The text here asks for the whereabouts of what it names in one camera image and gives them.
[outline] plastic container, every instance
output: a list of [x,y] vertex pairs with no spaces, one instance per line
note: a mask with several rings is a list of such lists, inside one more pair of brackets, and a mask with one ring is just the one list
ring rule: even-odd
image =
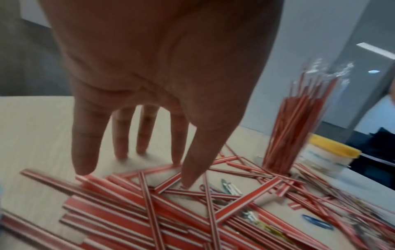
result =
[[314,134],[300,156],[307,165],[336,178],[360,153],[358,149]]

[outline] finger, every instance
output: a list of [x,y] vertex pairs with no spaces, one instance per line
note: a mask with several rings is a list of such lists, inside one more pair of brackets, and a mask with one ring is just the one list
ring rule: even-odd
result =
[[144,105],[140,112],[140,125],[137,134],[136,152],[144,154],[147,151],[149,141],[151,139],[153,126],[155,125],[156,115],[159,107],[152,105]]
[[72,162],[78,175],[87,175],[96,168],[100,144],[110,119],[110,112],[74,105],[72,129]]
[[189,122],[183,115],[170,115],[172,130],[172,161],[179,164],[185,152]]
[[128,157],[129,130],[136,107],[122,108],[112,114],[112,143],[115,157],[122,160]]
[[197,129],[181,169],[183,186],[190,188],[199,176],[211,166],[235,127],[230,126],[215,131]]

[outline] gray wall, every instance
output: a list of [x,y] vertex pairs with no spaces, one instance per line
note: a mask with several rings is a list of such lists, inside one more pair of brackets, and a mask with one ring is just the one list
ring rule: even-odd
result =
[[308,58],[334,61],[369,0],[286,0],[279,33],[242,126],[270,134],[289,83]]
[[[362,49],[356,44],[366,42],[395,53],[394,9],[394,0],[374,0],[367,6],[350,40],[336,60],[336,63],[354,62],[350,85],[324,121],[352,130],[358,123],[355,119],[361,117],[361,112],[367,111],[363,109],[374,105],[369,102],[378,101],[372,100],[372,94],[387,87],[388,79],[385,77],[390,73],[393,60]],[[372,75],[368,73],[369,70],[380,70],[380,73]]]

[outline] ceiling light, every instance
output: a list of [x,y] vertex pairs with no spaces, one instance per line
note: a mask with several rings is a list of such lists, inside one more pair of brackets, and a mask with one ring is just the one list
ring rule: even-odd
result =
[[388,57],[389,59],[395,60],[395,54],[389,52],[388,50],[380,49],[379,47],[370,45],[370,44],[365,43],[365,42],[358,43],[357,46],[359,46],[361,48],[364,48],[364,49],[367,49],[367,50],[370,50],[370,51],[372,51],[374,53],[377,53],[377,54],[380,54],[382,56]]

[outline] hand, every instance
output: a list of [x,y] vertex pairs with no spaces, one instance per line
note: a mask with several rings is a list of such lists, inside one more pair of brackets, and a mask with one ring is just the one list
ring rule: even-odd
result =
[[282,8],[282,0],[40,2],[70,73],[76,173],[95,169],[111,115],[114,152],[123,159],[135,107],[144,105],[139,154],[164,107],[171,114],[175,164],[189,122],[197,127],[182,168],[186,187],[209,168],[242,119]]

